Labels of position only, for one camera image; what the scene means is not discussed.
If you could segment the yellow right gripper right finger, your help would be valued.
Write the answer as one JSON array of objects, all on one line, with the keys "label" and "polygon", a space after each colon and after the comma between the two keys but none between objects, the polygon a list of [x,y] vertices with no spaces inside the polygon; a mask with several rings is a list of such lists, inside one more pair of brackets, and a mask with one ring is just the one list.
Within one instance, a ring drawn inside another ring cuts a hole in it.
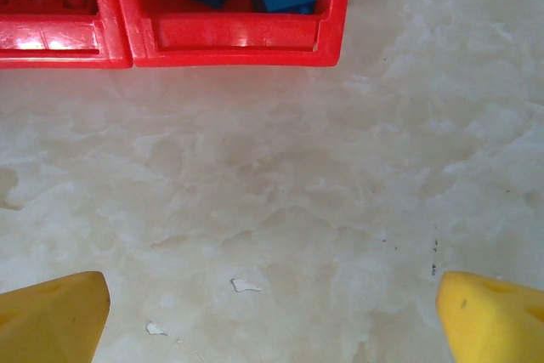
[{"label": "yellow right gripper right finger", "polygon": [[543,361],[542,290],[448,271],[436,308],[455,362]]}]

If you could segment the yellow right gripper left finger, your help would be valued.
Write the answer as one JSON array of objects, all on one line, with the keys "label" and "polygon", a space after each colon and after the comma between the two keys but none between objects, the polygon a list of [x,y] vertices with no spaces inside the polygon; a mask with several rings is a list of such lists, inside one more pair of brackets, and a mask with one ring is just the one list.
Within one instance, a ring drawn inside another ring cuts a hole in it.
[{"label": "yellow right gripper left finger", "polygon": [[3,293],[1,361],[92,361],[110,306],[109,289],[99,271]]}]

